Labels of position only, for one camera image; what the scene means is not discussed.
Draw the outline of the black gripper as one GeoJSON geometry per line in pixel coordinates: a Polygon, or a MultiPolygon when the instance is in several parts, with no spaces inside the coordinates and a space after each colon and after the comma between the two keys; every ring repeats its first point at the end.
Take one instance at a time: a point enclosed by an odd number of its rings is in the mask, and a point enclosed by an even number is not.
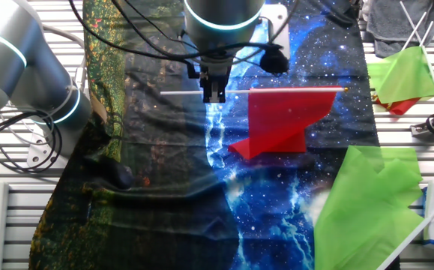
{"type": "Polygon", "coordinates": [[[232,68],[232,58],[203,58],[187,60],[187,73],[191,79],[202,79],[203,102],[225,103],[226,81],[232,68]]]}

